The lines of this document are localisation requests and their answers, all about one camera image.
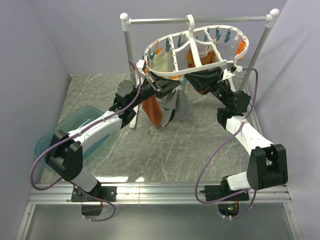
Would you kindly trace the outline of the teal clip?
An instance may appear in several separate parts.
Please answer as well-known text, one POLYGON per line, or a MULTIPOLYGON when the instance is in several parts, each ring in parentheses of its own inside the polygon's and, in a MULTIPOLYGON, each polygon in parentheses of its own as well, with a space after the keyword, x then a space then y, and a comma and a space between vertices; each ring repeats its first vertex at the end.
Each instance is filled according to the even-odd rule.
POLYGON ((182 80, 182 82, 181 82, 181 86, 182 86, 182 87, 185 87, 186 84, 187 84, 187 82, 188 82, 188 80, 187 80, 186 78, 184 78, 184 79, 182 80))

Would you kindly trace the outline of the grey underwear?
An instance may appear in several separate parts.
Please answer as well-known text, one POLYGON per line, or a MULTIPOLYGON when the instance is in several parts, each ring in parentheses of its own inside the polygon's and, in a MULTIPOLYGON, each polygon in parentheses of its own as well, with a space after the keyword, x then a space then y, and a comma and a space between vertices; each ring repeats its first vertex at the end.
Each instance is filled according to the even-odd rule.
POLYGON ((181 85, 161 101, 161 107, 163 109, 162 127, 167 126, 172 121, 187 122, 189 124, 195 122, 188 96, 181 85))

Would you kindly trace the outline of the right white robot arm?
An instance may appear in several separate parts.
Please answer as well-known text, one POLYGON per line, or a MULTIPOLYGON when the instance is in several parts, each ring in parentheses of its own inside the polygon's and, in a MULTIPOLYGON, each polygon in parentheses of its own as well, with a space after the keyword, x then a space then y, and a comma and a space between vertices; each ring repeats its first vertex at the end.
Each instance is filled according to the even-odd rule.
POLYGON ((226 130, 231 136, 210 156, 201 170, 195 187, 197 201, 204 204, 231 200, 249 190, 262 190, 285 185, 288 182, 287 151, 282 144, 273 144, 263 137, 248 121, 247 116, 232 116, 226 120, 226 130), (225 177, 217 187, 218 193, 211 200, 201 200, 198 196, 200 180, 215 155, 230 141, 237 139, 249 154, 245 172, 225 177))

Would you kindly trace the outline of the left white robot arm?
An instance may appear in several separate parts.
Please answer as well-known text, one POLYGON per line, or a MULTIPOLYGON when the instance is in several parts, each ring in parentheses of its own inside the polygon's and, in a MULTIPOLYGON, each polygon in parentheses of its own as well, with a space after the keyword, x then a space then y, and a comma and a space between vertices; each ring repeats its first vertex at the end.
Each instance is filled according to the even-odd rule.
POLYGON ((113 105, 103 115, 68 133, 55 132, 45 163, 62 179, 81 188, 89 201, 103 199, 101 183, 83 167, 83 155, 101 139, 127 126, 136 116, 134 107, 151 97, 167 96, 179 84, 177 80, 155 74, 146 76, 139 85, 122 81, 113 105))

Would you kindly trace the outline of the orange underwear on right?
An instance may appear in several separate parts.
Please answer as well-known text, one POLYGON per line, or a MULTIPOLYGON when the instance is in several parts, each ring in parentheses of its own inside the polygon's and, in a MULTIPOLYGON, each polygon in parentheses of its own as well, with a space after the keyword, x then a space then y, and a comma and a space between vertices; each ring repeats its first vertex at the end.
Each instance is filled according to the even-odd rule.
MULTIPOLYGON (((213 64, 215 63, 216 60, 216 54, 212 46, 208 45, 207 48, 205 49, 204 52, 199 52, 199 58, 201 61, 202 65, 208 65, 208 64, 213 64)), ((189 49, 187 52, 187 55, 185 57, 187 60, 187 66, 188 68, 194 68, 195 67, 195 62, 192 54, 192 50, 189 49)))

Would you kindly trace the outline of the orange underwear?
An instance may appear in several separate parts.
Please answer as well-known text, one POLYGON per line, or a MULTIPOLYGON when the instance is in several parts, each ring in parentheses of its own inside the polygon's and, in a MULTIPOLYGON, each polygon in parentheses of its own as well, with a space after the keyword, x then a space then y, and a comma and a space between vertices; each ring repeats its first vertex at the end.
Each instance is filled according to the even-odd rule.
MULTIPOLYGON (((207 48, 205 49, 204 52, 199 52, 199 58, 201 61, 202 65, 208 65, 208 64, 213 64, 215 63, 216 60, 216 54, 212 46, 208 45, 207 48)), ((187 66, 188 68, 194 68, 195 67, 195 62, 192 54, 192 50, 189 49, 187 52, 187 55, 185 57, 187 60, 187 66)))
POLYGON ((147 114, 150 121, 156 128, 161 125, 161 120, 163 117, 162 109, 158 104, 157 97, 155 95, 151 96, 147 100, 142 102, 142 109, 147 114))

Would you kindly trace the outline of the cream underwear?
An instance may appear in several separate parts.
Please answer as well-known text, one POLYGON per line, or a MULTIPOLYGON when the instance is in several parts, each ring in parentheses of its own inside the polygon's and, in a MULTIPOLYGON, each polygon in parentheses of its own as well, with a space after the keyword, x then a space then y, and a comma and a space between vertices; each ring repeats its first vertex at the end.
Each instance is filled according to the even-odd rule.
POLYGON ((150 65, 156 72, 172 72, 174 70, 172 51, 162 51, 156 55, 150 65))

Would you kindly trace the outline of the orange underwear on left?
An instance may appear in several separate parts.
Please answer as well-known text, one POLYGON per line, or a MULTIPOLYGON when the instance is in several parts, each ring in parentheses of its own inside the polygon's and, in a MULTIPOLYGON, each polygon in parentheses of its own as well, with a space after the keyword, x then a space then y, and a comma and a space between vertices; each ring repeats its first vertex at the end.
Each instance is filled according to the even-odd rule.
POLYGON ((156 128, 161 125, 161 120, 163 117, 162 109, 158 104, 157 97, 155 95, 151 96, 147 100, 142 102, 142 109, 147 114, 150 121, 156 128))

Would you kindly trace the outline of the white oval clip hanger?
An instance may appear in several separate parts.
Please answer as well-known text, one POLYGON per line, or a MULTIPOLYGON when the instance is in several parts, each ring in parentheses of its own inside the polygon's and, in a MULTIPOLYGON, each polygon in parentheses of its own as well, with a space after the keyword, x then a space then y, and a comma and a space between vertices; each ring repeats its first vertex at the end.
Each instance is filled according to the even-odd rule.
POLYGON ((238 72, 228 73, 226 71, 227 61, 236 61, 236 51, 242 40, 246 41, 246 53, 248 52, 250 42, 247 36, 234 26, 218 24, 196 27, 195 19, 191 14, 187 15, 186 18, 187 30, 162 36, 146 47, 143 60, 147 63, 149 73, 160 77, 176 79, 189 73, 218 68, 223 70, 224 79, 231 78, 237 74, 238 72), (213 47, 216 62, 202 65, 199 53, 204 52, 207 46, 213 47), (189 49, 191 49, 195 63, 195 67, 193 68, 188 68, 186 60, 189 49), (153 58, 164 51, 172 51, 174 64, 172 72, 159 72, 151 69, 153 58))

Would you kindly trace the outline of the orange clip front right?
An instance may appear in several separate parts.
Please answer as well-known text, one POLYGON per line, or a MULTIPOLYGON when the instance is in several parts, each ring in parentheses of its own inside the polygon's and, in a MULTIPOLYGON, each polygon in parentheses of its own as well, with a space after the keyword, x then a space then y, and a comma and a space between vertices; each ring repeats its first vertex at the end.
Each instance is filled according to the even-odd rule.
POLYGON ((241 61, 244 58, 244 55, 247 52, 247 42, 245 40, 242 40, 237 47, 236 54, 235 54, 235 60, 241 61))

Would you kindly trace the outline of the white metal drying rack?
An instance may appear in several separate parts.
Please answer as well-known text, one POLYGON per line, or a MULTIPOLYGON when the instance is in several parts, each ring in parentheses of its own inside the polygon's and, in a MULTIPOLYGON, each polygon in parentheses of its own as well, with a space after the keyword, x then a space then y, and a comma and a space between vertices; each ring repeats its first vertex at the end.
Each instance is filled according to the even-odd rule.
MULTIPOLYGON (((122 13, 120 15, 120 20, 121 20, 122 30, 124 32, 127 56, 130 60, 133 59, 133 52, 132 52, 131 39, 130 39, 130 27, 132 25, 169 24, 169 23, 187 24, 187 16, 180 19, 178 18, 133 19, 133 18, 130 18, 127 13, 122 13)), ((194 18, 194 21, 195 21, 195 27, 196 27, 196 24, 199 22, 199 20, 197 18, 194 18)), ((241 17, 241 18, 235 17, 235 18, 225 18, 225 19, 204 18, 201 20, 201 22, 203 23, 203 27, 211 26, 211 25, 232 26, 233 22, 253 22, 253 21, 255 21, 254 17, 241 17)), ((227 122, 227 119, 233 116, 242 116, 248 110, 248 106, 251 101, 251 97, 248 94, 244 93, 242 90, 235 90, 232 87, 231 80, 234 76, 230 78, 222 78, 229 84, 229 93, 227 95, 214 95, 222 103, 222 107, 220 107, 217 111, 217 119, 221 125, 225 125, 227 122)), ((162 78, 180 81, 180 86, 181 86, 182 80, 185 78, 185 76, 180 76, 174 79, 167 78, 167 77, 162 77, 162 78)), ((162 112, 163 112, 163 109, 161 107, 161 101, 164 98, 156 97, 162 112)))

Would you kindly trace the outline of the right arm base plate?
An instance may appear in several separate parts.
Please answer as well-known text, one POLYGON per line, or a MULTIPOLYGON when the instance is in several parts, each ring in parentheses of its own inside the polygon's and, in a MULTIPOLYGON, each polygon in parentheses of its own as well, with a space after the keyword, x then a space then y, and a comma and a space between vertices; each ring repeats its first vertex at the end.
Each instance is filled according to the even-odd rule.
POLYGON ((216 201, 218 199, 223 199, 223 201, 248 201, 250 199, 249 194, 247 192, 241 192, 238 195, 233 195, 231 197, 226 198, 229 195, 240 192, 240 190, 230 190, 228 186, 221 185, 205 185, 204 190, 200 190, 201 194, 204 194, 205 200, 207 202, 216 201))

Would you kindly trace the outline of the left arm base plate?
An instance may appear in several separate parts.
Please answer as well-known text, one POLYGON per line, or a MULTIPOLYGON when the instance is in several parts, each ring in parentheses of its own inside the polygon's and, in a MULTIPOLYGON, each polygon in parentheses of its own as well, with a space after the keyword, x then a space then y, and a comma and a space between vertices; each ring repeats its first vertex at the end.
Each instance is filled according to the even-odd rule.
POLYGON ((87 194, 91 195, 91 197, 86 196, 84 193, 82 193, 79 187, 74 187, 72 190, 71 202, 97 202, 97 200, 93 199, 92 197, 106 200, 108 202, 115 202, 117 195, 117 187, 96 186, 87 194))

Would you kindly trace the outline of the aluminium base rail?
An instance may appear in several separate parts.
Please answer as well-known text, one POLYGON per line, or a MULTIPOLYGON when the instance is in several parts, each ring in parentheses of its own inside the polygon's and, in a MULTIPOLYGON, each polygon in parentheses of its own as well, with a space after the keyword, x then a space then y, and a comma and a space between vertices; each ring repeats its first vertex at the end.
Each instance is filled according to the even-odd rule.
POLYGON ((303 238, 285 186, 252 193, 253 205, 240 204, 243 215, 229 219, 218 206, 195 199, 191 182, 117 183, 116 213, 107 206, 103 222, 81 217, 72 202, 73 188, 58 184, 32 190, 18 240, 301 240, 303 238))

